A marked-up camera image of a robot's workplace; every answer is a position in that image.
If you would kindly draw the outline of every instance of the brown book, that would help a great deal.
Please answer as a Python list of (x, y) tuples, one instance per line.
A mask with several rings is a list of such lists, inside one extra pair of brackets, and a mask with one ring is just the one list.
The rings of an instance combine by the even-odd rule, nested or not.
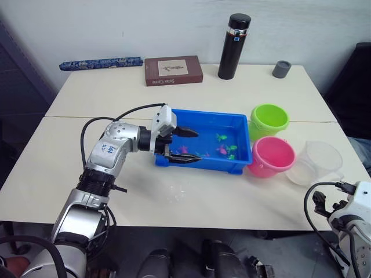
[(202, 82), (197, 56), (149, 58), (144, 60), (147, 86)]

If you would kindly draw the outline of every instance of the water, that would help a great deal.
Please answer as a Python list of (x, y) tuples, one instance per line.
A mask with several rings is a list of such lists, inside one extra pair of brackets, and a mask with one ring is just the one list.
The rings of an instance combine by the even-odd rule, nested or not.
[[(187, 153), (198, 155), (203, 158), (224, 159), (227, 159), (228, 157), (231, 158), (231, 155), (234, 155), (234, 159), (242, 159), (242, 152), (238, 148), (238, 131), (235, 127), (198, 125), (196, 123), (193, 123), (192, 126), (188, 127), (197, 131), (199, 136), (193, 138), (173, 136), (173, 142), (170, 145), (170, 150), (173, 153), (182, 153), (182, 151), (187, 151)], [(217, 134), (220, 136), (227, 136), (227, 138), (219, 142)], [(237, 150), (228, 151), (227, 147), (232, 145), (237, 146)], [(222, 154), (221, 149), (227, 151), (227, 154)]]

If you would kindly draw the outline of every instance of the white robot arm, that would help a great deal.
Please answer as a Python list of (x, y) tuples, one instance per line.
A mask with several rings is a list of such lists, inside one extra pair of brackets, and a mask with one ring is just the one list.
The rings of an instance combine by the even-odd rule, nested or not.
[(347, 202), (341, 200), (335, 203), (331, 213), (326, 211), (326, 196), (322, 192), (314, 192), (312, 199), (315, 203), (315, 212), (328, 219), (330, 227), (338, 236), (340, 254), (345, 255), (351, 264), (344, 262), (334, 250), (330, 249), (330, 252), (339, 263), (344, 277), (369, 278), (371, 277), (371, 182), (361, 181), (355, 185), (337, 182), (334, 185), (347, 193), (348, 198)]
[[(192, 154), (172, 154), (169, 150), (172, 135), (196, 137), (198, 133), (177, 127), (176, 115), (167, 105), (153, 118), (152, 130), (121, 121), (107, 126), (53, 227), (52, 243), (61, 254), (67, 277), (85, 277), (87, 253), (107, 235), (108, 196), (113, 189), (126, 191), (114, 182), (129, 152), (150, 151), (167, 157), (173, 163), (191, 163), (201, 159)], [(57, 277), (47, 250), (38, 254), (22, 275), (22, 278), (36, 277)]]

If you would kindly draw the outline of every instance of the white table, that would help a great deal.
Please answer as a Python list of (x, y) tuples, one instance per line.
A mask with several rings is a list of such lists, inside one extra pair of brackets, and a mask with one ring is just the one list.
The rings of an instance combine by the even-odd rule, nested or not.
[[(87, 119), (45, 117), (0, 191), (0, 220), (54, 223), (82, 173), (79, 135)], [(149, 120), (130, 120), (149, 127)], [(86, 133), (88, 154), (108, 121)], [(370, 180), (337, 123), (290, 123), (278, 136), (298, 152), (305, 140), (320, 140), (339, 150), (344, 180)], [(113, 191), (110, 207), (118, 225), (266, 230), (311, 230), (303, 211), (306, 188), (284, 174), (259, 179), (225, 172), (157, 167), (147, 152), (130, 153)], [(345, 199), (331, 186), (321, 189), (329, 208)], [(310, 212), (314, 224), (328, 230), (325, 218)]]
[[(284, 108), (291, 121), (336, 122), (320, 93), (300, 65), (283, 79), (272, 76), (273, 65), (239, 65), (235, 78), (217, 77), (218, 65), (202, 65), (203, 82), (146, 87), (144, 67), (72, 72), (46, 116), (116, 117), (151, 103), (172, 108), (245, 114), (263, 103)], [(154, 109), (130, 114), (152, 119)]]

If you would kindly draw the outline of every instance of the black thermos bottle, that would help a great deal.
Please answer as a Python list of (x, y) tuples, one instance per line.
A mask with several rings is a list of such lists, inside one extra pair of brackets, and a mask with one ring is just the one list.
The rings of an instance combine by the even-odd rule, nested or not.
[(241, 56), (243, 43), (248, 34), (251, 17), (243, 13), (230, 16), (223, 53), (221, 54), (218, 76), (221, 79), (232, 79)]

